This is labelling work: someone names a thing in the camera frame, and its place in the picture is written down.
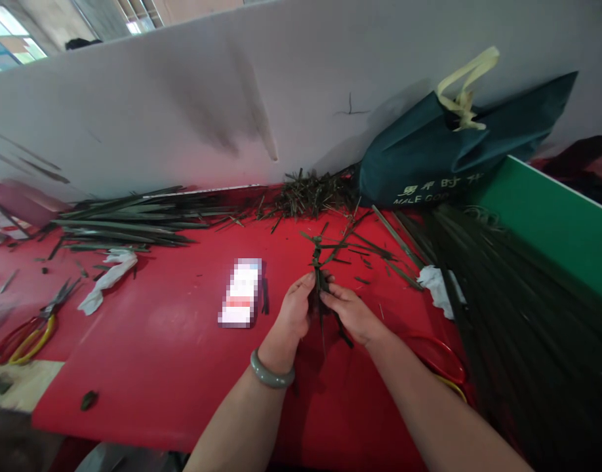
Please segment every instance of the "yellow strap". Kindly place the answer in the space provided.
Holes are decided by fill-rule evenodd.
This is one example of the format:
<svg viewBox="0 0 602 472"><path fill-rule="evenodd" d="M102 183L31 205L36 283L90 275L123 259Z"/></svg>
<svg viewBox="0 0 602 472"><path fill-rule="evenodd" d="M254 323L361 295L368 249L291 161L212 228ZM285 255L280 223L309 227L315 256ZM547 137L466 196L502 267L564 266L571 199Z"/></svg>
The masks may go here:
<svg viewBox="0 0 602 472"><path fill-rule="evenodd" d="M52 333L54 332L54 323L55 323L54 315L50 316L47 320L47 328L45 329L45 333L43 333L43 337L39 340L37 345L32 348L32 350L23 355L27 346L32 345L34 340L40 335L40 330L34 330L30 335L21 343L19 347L17 347L16 351L10 356L9 364L12 365L22 365L27 364L47 343L52 337Z"/></svg>
<svg viewBox="0 0 602 472"><path fill-rule="evenodd" d="M434 374L434 376L441 380L445 385L447 385L448 387L450 387L452 390L454 390L457 394L460 395L460 397L463 399L463 401L465 403L467 402L467 397L465 397L465 394L463 393L463 391L460 389L460 387L458 385L456 385L454 382L452 382L451 380L446 379L445 377L441 377L437 374Z"/></svg>
<svg viewBox="0 0 602 472"><path fill-rule="evenodd" d="M439 102L449 111L457 114L460 118L459 126L454 131L460 131L467 128L483 130L487 127L483 123L473 122L473 119L476 116L476 113L472 111L473 92L468 92L466 89L474 81L478 80L479 77L493 69L498 63L498 59L500 59L500 51L495 46L492 46L483 51L478 57L469 61L456 72L448 75L439 83L436 90ZM447 87L469 72L471 72L471 74L465 80L463 88L456 97L456 100L450 100L443 95L443 92Z"/></svg>

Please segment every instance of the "scissors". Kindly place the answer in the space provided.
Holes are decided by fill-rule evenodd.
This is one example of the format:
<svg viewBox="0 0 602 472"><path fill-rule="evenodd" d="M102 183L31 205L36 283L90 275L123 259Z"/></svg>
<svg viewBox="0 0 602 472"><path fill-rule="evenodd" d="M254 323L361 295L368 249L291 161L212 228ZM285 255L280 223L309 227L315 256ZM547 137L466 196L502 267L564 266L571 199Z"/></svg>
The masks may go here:
<svg viewBox="0 0 602 472"><path fill-rule="evenodd" d="M70 285L70 280L67 280L50 304L42 308L37 316L32 317L1 340L0 364L6 362L15 365L26 364L50 340L56 331L56 313L80 282L78 278Z"/></svg>
<svg viewBox="0 0 602 472"><path fill-rule="evenodd" d="M422 339L432 344L440 347L441 350L445 353L446 363L452 365L452 369L442 368L437 365L436 362L424 352L423 349L416 347L415 345L409 345L412 349L412 352L430 369L432 370L434 376L443 382L445 385L454 390L461 399L468 403L465 394L461 390L461 386L465 383L467 379L467 374L465 372L465 368L463 367L463 363L460 361L458 356L454 353L454 351L444 342L438 340L437 338L430 336L429 334L419 332L419 331L407 331L406 333L400 333L398 336L406 342L408 339Z"/></svg>

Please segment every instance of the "phone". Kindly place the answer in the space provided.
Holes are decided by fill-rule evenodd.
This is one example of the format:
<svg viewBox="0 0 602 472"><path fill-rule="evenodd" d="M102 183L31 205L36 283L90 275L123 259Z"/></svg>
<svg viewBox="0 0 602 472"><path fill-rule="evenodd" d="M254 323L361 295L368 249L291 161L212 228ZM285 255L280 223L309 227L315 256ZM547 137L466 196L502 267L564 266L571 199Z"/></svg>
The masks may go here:
<svg viewBox="0 0 602 472"><path fill-rule="evenodd" d="M218 314L219 325L225 328L251 327L261 276L261 259L236 259L222 311Z"/></svg>

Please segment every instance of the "bracelet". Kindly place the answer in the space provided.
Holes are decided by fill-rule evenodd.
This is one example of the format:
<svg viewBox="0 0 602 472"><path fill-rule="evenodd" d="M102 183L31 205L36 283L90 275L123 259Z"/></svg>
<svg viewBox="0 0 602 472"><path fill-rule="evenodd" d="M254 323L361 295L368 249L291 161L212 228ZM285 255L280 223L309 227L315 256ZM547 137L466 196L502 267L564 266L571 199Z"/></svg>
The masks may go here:
<svg viewBox="0 0 602 472"><path fill-rule="evenodd" d="M287 374L274 374L264 367L264 365L260 362L260 358L257 357L257 351L258 350L255 349L253 354L251 354L251 367L253 367L253 371L255 372L255 375L257 375L257 378L260 380L260 382L276 389L290 387L294 381L294 367Z"/></svg>

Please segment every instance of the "white rag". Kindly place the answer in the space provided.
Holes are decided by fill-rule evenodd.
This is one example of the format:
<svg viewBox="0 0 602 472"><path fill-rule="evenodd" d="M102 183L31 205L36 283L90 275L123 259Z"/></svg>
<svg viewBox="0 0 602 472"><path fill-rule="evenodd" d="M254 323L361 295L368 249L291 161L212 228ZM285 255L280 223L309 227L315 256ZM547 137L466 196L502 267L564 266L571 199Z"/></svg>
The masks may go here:
<svg viewBox="0 0 602 472"><path fill-rule="evenodd" d="M120 264L114 265L106 272L106 274L99 278L91 293L87 295L87 298L85 298L78 306L78 309L84 311L87 316L102 305L102 291L115 285L115 282L121 279L122 276L137 263L137 254L131 250L110 249L109 252L111 254L104 261L119 262Z"/></svg>
<svg viewBox="0 0 602 472"><path fill-rule="evenodd" d="M463 296L463 291L458 285L458 281L456 280L456 275L454 275L454 272L450 271L450 277L452 277L452 281L456 287L458 299L462 304L467 303L467 301L465 301L465 297ZM447 297L447 290L445 290L445 282L443 282L443 274L441 274L441 269L435 267L434 265L427 265L421 269L417 282L419 282L422 287L425 287L430 291L430 294L432 295L432 304L437 308L441 308L447 319L453 320L454 312L452 311L450 299Z"/></svg>

